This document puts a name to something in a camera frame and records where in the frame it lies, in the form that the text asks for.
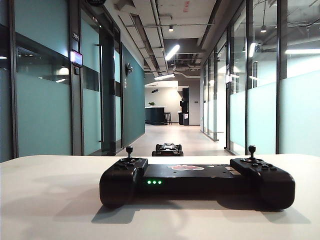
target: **sticker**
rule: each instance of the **sticker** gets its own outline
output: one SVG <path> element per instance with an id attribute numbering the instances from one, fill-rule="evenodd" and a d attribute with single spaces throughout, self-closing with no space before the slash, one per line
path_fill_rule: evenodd
<path id="1" fill-rule="evenodd" d="M 238 172 L 237 170 L 232 170 L 230 171 L 230 173 L 232 173 L 233 175 L 241 175 L 241 173 Z"/>
<path id="2" fill-rule="evenodd" d="M 233 171 L 233 170 L 235 170 L 233 167 L 231 167 L 231 166 L 225 166 L 225 168 L 227 169 L 227 170 L 229 170 L 229 171 Z"/>
<path id="3" fill-rule="evenodd" d="M 203 170 L 203 167 L 200 166 L 192 166 L 192 165 L 176 165 L 176 166 L 168 166 L 168 168 L 171 168 L 172 170 L 177 170 L 177 171 L 195 171 L 195 170 Z"/>

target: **table surface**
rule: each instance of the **table surface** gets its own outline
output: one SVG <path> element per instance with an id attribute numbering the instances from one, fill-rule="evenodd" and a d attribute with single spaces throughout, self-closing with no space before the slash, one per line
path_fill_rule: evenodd
<path id="1" fill-rule="evenodd" d="M 234 156 L 147 157 L 150 164 L 228 164 Z M 119 157 L 37 155 L 1 163 L 3 240 L 320 239 L 320 158 L 259 155 L 289 172 L 295 201 L 283 211 L 225 207 L 214 200 L 102 207 L 99 180 Z"/>

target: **black controller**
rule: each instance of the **black controller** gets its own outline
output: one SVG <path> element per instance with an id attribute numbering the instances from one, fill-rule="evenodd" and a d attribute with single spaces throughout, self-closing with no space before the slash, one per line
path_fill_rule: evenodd
<path id="1" fill-rule="evenodd" d="M 130 202 L 134 194 L 256 194 L 268 208 L 282 210 L 295 199 L 295 181 L 286 171 L 254 157 L 235 158 L 229 164 L 148 164 L 148 159 L 118 160 L 100 179 L 100 200 L 110 209 Z"/>

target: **teal wall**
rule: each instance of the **teal wall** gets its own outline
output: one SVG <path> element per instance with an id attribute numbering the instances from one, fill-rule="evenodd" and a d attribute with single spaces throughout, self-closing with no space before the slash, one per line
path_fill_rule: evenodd
<path id="1" fill-rule="evenodd" d="M 122 45 L 123 69 L 130 63 L 131 74 L 126 76 L 127 88 L 123 89 L 123 144 L 131 144 L 145 133 L 145 73 L 130 52 Z"/>

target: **wall lamp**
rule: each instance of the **wall lamp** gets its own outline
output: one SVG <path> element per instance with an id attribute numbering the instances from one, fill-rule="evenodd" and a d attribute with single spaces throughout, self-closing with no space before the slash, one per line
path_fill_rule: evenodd
<path id="1" fill-rule="evenodd" d="M 130 65 L 130 63 L 125 65 L 125 75 L 128 76 L 134 70 L 134 67 Z"/>

